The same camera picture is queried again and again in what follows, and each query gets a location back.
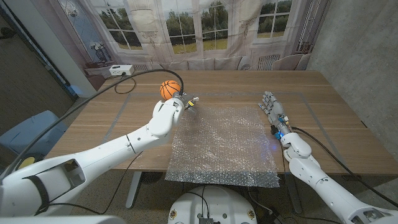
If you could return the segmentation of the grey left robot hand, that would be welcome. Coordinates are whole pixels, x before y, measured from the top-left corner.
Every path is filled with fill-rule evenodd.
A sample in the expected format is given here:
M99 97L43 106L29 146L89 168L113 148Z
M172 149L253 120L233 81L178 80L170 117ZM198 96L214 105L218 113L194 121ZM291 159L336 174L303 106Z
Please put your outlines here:
M185 110L189 107L194 106L195 103L199 100L199 97L197 96L193 96L192 94L188 93L180 94L179 92L174 93L173 98L179 99L183 103Z

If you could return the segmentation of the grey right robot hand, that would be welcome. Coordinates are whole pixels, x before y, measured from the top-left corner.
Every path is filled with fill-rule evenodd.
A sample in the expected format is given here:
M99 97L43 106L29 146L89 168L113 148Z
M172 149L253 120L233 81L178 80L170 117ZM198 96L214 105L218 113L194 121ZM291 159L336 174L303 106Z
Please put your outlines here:
M292 132L282 104L271 92L264 92L262 103L258 103L258 106L267 115L267 119L271 124L271 134L275 135L277 139Z

